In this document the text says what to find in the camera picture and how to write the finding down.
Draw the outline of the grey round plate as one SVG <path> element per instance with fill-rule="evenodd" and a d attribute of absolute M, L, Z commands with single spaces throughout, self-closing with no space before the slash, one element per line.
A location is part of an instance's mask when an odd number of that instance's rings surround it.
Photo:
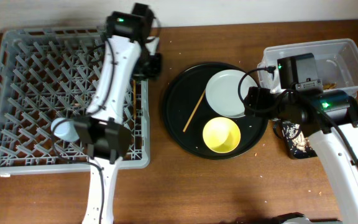
<path fill-rule="evenodd" d="M 245 116 L 244 105 L 238 96 L 238 85 L 244 75 L 240 70 L 222 70 L 208 80 L 206 99 L 217 114 L 227 118 Z"/>

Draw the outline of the yellow plastic bowl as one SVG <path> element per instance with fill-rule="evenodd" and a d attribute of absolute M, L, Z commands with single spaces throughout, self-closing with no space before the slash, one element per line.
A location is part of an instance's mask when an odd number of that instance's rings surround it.
<path fill-rule="evenodd" d="M 241 131 L 233 120 L 216 117 L 205 124 L 202 137 L 207 148 L 218 154 L 224 154 L 235 150 L 239 145 Z"/>

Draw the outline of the wooden chopstick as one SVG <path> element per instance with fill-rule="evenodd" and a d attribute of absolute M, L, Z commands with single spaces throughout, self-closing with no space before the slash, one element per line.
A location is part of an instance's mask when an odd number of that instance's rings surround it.
<path fill-rule="evenodd" d="M 191 123 L 191 121 L 192 121 L 192 119 L 193 119 L 193 117 L 194 117 L 194 115 L 195 115 L 195 113 L 196 113 L 196 111 L 197 111 L 199 105 L 201 104 L 201 102 L 202 102 L 202 100 L 203 100 L 203 98 L 204 98 L 204 96 L 205 96 L 205 93 L 206 93 L 206 90 L 204 90 L 204 91 L 202 92 L 202 94 L 201 94 L 199 100 L 197 101 L 197 104 L 196 104 L 195 107 L 193 108 L 193 111 L 191 112 L 190 117 L 188 118 L 188 121 L 186 122 L 185 127 L 183 128 L 183 133 L 185 133 L 186 130 L 188 129 L 188 127 L 189 127 L 189 125 L 190 125 L 190 123 Z"/>
<path fill-rule="evenodd" d="M 137 118 L 137 115 L 136 115 L 136 102 L 137 102 L 137 97 L 136 97 L 136 81 L 135 80 L 132 80 L 132 91 L 133 91 L 133 117 L 134 117 L 134 121 L 136 120 Z"/>

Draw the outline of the brown snack wrapper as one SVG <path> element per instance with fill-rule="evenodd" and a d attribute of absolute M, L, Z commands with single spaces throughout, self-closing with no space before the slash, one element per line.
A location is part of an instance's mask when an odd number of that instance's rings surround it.
<path fill-rule="evenodd" d="M 336 83 L 327 83 L 323 85 L 323 90 L 331 90 L 331 89 L 335 89 L 337 86 Z"/>

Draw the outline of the light blue plastic cup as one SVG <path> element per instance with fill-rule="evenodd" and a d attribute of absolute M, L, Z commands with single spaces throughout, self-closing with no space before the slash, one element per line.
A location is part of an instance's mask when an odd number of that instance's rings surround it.
<path fill-rule="evenodd" d="M 56 118 L 53 120 L 50 129 L 53 131 L 54 135 L 66 142 L 75 142 L 79 140 L 73 121 L 65 121 L 54 129 L 54 127 L 63 120 L 64 118 Z"/>

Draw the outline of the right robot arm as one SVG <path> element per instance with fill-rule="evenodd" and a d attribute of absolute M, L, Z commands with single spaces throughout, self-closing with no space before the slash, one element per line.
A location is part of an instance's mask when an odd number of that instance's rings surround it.
<path fill-rule="evenodd" d="M 358 223 L 358 104 L 342 90 L 323 91 L 312 53 L 280 58 L 281 93 L 250 87 L 239 96 L 246 116 L 298 124 L 323 165 L 343 223 Z"/>

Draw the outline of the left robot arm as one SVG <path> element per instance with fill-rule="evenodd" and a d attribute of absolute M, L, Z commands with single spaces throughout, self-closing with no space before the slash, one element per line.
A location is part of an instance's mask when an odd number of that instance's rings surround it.
<path fill-rule="evenodd" d="M 122 118 L 131 79 L 157 78 L 162 55 L 159 37 L 151 37 L 157 17 L 146 4 L 130 13 L 114 11 L 106 19 L 105 54 L 96 93 L 86 115 L 74 119 L 90 165 L 88 204 L 83 223 L 113 223 L 113 199 L 119 166 L 131 145 L 131 131 Z"/>

